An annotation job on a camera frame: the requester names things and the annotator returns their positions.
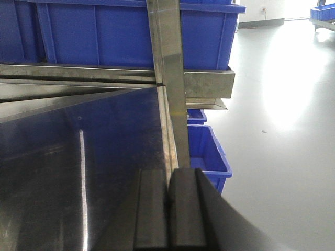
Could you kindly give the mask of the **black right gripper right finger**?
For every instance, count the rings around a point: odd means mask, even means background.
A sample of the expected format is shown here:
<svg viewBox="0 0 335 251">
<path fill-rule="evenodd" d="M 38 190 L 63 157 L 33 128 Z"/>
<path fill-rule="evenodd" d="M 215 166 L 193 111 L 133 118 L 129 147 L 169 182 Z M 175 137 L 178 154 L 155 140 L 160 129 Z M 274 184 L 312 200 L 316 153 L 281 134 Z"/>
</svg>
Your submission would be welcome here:
<svg viewBox="0 0 335 251">
<path fill-rule="evenodd" d="M 199 169 L 176 169 L 170 180 L 174 250 L 285 250 L 234 209 Z"/>
</svg>

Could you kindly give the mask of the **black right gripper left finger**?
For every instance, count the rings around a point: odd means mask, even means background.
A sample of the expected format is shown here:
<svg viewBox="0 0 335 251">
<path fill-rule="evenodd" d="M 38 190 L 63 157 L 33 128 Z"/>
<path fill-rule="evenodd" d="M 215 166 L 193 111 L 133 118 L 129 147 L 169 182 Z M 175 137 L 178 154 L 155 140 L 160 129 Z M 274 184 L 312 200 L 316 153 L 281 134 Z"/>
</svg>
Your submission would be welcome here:
<svg viewBox="0 0 335 251">
<path fill-rule="evenodd" d="M 161 169 L 141 170 L 94 250 L 167 250 L 166 186 Z"/>
</svg>

